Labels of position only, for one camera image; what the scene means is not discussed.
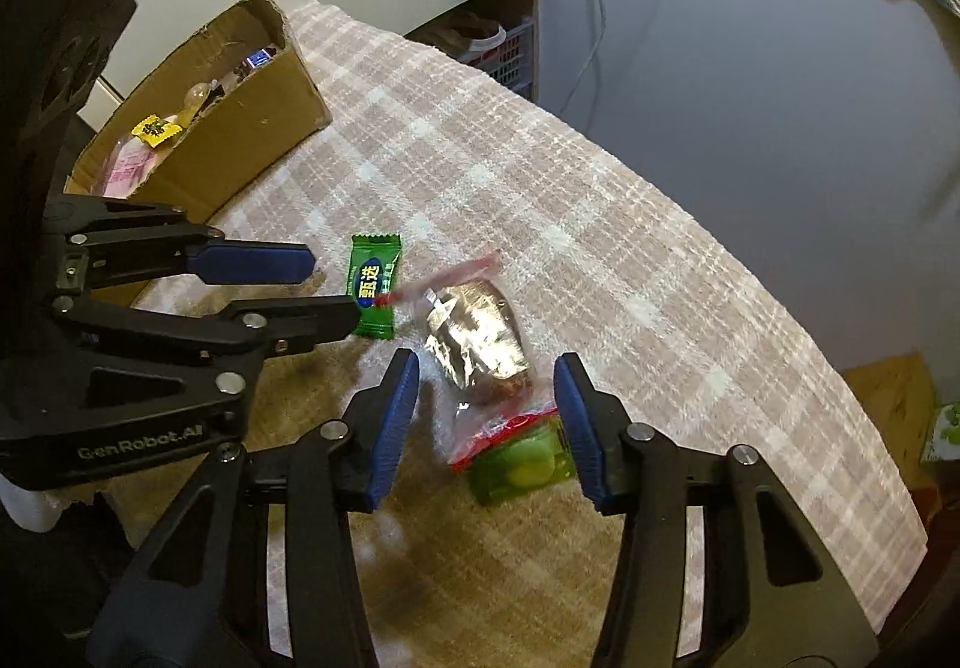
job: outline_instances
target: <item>metal screw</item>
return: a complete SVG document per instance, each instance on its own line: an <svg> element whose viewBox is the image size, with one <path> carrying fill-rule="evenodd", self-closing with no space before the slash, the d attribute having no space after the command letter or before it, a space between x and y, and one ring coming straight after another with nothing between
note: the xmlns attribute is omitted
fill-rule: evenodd
<svg viewBox="0 0 960 668"><path fill-rule="evenodd" d="M267 326L267 319L259 313L244 313L243 325L251 329L263 329Z"/></svg>
<svg viewBox="0 0 960 668"><path fill-rule="evenodd" d="M347 437L350 428L340 419L331 419L320 425L320 434L328 441L340 441Z"/></svg>
<svg viewBox="0 0 960 668"><path fill-rule="evenodd" d="M755 465L760 459L760 454L754 447L740 444L733 446L733 458L741 465Z"/></svg>
<svg viewBox="0 0 960 668"><path fill-rule="evenodd" d="M66 313L71 308L73 308L73 300L70 297L61 296L54 300L54 310L57 313Z"/></svg>
<svg viewBox="0 0 960 668"><path fill-rule="evenodd" d="M217 447L217 459L220 462L233 462L240 456L240 447L236 443L221 443Z"/></svg>
<svg viewBox="0 0 960 668"><path fill-rule="evenodd" d="M627 425L627 436L632 438L633 441L652 441L654 436L656 436L656 430L654 430L654 428L649 424L645 424L641 421L635 421L634 423Z"/></svg>
<svg viewBox="0 0 960 668"><path fill-rule="evenodd" d="M234 373L230 370L222 372L217 376L217 388L224 394L239 394L247 388L247 382L240 373Z"/></svg>

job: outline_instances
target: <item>table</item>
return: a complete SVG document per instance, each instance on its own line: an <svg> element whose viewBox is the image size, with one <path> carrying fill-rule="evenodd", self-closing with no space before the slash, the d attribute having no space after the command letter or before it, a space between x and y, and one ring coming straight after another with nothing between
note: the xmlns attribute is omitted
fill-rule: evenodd
<svg viewBox="0 0 960 668"><path fill-rule="evenodd" d="M318 273L292 294L341 293L350 235L400 232L417 277L493 248L544 373L579 352L597 388L678 443L745 442L770 462L878 630L923 558L925 534L875 428L809 335L680 207L553 115L432 48L310 3L290 16L333 111L216 218L234 238L306 242ZM152 286L141 307L219 310L275 287ZM288 443L377 383L397 339L347 339L270 361L251 449ZM361 586L384 666L584 666L610 592L621 520L575 481L480 508L435 450L425 368L394 490L352 516ZM140 540L198 460L107 485ZM702 537L691 520L680 647L696 646ZM282 514L272 515L272 639L288 649Z"/></svg>

